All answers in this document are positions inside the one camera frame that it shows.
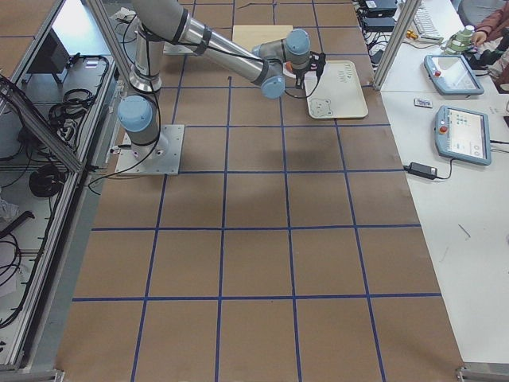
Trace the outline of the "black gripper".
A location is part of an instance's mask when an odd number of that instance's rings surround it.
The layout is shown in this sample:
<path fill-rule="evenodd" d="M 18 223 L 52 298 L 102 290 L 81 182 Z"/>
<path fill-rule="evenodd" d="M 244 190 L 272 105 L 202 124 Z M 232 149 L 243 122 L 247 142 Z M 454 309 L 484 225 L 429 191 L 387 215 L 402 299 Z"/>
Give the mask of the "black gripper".
<path fill-rule="evenodd" d="M 311 69 L 310 59 L 302 63 L 290 62 L 292 73 L 295 75 L 295 85 L 302 86 L 305 78 L 305 74 Z"/>

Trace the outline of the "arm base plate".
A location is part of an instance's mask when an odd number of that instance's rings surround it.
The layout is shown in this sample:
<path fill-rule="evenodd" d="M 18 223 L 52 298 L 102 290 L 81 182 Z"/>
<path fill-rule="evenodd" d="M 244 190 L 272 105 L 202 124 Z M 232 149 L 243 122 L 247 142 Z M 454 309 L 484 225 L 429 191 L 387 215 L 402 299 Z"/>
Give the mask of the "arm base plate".
<path fill-rule="evenodd" d="M 180 171 L 182 144 L 185 136 L 183 124 L 163 125 L 157 144 L 151 146 L 132 145 L 125 132 L 115 172 L 127 175 L 178 175 Z"/>

